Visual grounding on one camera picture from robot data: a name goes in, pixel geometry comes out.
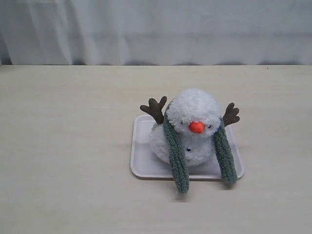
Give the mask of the green knitted scarf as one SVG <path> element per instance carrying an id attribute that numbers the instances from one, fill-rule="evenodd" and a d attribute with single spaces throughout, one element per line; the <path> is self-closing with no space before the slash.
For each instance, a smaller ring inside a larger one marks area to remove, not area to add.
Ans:
<path id="1" fill-rule="evenodd" d="M 170 109 L 171 104 L 168 104 L 163 122 L 164 135 L 169 147 L 169 164 L 172 169 L 177 191 L 180 194 L 185 194 L 189 190 L 189 172 L 186 164 L 186 153 L 182 149 L 182 137 L 169 122 L 168 113 Z M 237 115 L 238 113 L 239 109 L 231 102 L 227 106 L 224 116 L 220 118 L 220 126 L 213 133 L 214 152 L 219 164 L 221 178 L 229 185 L 235 184 L 238 177 L 225 127 L 240 120 L 240 117 Z"/>

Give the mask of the white rectangular tray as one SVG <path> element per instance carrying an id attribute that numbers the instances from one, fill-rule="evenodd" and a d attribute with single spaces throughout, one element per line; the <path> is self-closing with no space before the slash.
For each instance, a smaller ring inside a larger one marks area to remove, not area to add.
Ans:
<path id="1" fill-rule="evenodd" d="M 151 150 L 149 134 L 154 125 L 149 115 L 140 115 L 134 121 L 130 169 L 133 175 L 145 180 L 173 180 L 169 164 L 161 161 Z M 189 178 L 195 181 L 220 181 L 221 172 L 216 157 L 189 168 Z"/>

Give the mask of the white curtain backdrop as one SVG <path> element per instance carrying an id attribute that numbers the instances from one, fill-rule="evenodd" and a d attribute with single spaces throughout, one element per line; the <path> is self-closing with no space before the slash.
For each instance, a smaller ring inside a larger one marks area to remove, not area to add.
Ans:
<path id="1" fill-rule="evenodd" d="M 311 64 L 309 0 L 3 0 L 3 65 Z"/>

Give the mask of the white plush snowman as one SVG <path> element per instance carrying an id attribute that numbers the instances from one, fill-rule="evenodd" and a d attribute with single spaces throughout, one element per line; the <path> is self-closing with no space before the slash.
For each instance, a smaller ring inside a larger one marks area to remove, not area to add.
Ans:
<path id="1" fill-rule="evenodd" d="M 163 162 L 169 163 L 169 141 L 165 137 L 165 121 L 181 141 L 187 166 L 197 166 L 209 161 L 215 154 L 213 135 L 223 123 L 225 126 L 239 122 L 239 108 L 229 103 L 222 114 L 217 101 L 200 89 L 187 89 L 170 103 L 150 98 L 140 110 L 150 115 L 155 124 L 149 135 L 152 152 Z"/>

